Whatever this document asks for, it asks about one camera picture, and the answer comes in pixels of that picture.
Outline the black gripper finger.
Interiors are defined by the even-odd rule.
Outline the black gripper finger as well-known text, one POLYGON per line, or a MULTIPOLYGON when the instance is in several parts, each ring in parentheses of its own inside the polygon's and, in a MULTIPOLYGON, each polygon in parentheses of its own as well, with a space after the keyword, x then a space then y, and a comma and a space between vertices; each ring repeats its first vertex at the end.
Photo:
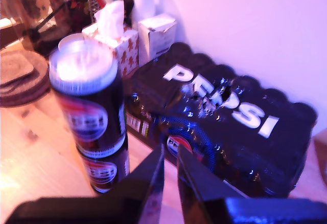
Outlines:
POLYGON ((177 155, 178 189, 185 223, 233 223, 228 198, 243 198, 184 147, 177 155))
POLYGON ((165 149, 158 145, 113 189, 112 223, 159 223, 165 181, 165 149))

